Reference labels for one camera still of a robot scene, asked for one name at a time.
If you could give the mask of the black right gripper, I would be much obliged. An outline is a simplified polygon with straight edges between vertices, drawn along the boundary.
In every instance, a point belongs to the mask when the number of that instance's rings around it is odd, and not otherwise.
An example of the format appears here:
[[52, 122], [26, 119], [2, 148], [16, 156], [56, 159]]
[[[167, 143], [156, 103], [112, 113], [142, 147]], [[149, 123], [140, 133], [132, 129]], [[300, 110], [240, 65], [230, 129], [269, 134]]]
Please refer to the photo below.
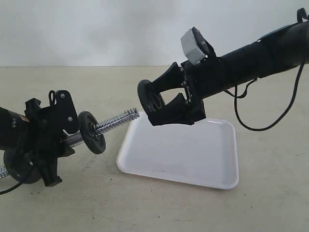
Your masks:
[[189, 100], [185, 102], [179, 93], [170, 103], [154, 112], [147, 113], [153, 126], [169, 124], [193, 125], [193, 121], [206, 118], [203, 99], [227, 90], [227, 65], [221, 57], [208, 57], [193, 65], [190, 61], [176, 62], [158, 78], [148, 84], [148, 94], [159, 95], [161, 92], [182, 87]]

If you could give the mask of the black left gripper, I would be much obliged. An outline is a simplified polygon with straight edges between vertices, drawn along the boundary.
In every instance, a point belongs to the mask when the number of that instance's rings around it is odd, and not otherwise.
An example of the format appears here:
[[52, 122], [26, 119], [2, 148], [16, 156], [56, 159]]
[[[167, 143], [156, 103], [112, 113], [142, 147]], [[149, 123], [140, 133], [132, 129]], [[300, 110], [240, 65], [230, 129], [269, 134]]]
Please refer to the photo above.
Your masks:
[[22, 127], [15, 150], [20, 155], [26, 155], [33, 167], [40, 170], [46, 187], [53, 187], [62, 182], [57, 174], [58, 158], [73, 155], [75, 151], [61, 142], [64, 130], [54, 131], [49, 125], [50, 104], [41, 107], [41, 101], [32, 98], [26, 101], [25, 105], [28, 122]]

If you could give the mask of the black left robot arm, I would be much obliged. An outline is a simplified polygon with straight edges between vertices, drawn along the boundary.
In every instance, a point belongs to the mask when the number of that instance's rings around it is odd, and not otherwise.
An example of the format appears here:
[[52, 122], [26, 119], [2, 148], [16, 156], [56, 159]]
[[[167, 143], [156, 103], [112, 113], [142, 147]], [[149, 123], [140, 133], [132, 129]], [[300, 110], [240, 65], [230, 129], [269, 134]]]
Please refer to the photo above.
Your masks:
[[58, 158], [74, 153], [63, 142], [65, 133], [75, 133], [79, 122], [72, 100], [58, 99], [44, 108], [40, 104], [38, 99], [27, 101], [24, 115], [1, 108], [0, 148], [14, 180], [23, 184], [43, 180], [53, 187], [62, 182]]

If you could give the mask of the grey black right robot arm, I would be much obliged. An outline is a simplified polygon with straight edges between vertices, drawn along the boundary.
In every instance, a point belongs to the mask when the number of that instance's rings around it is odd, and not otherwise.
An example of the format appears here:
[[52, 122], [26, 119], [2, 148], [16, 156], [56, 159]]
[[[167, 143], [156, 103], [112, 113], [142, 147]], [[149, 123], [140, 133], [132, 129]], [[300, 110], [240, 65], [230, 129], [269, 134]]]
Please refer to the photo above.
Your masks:
[[181, 43], [187, 61], [138, 84], [140, 102], [154, 126], [192, 125], [206, 117], [203, 99], [308, 63], [309, 24], [286, 26], [221, 57], [196, 28]]

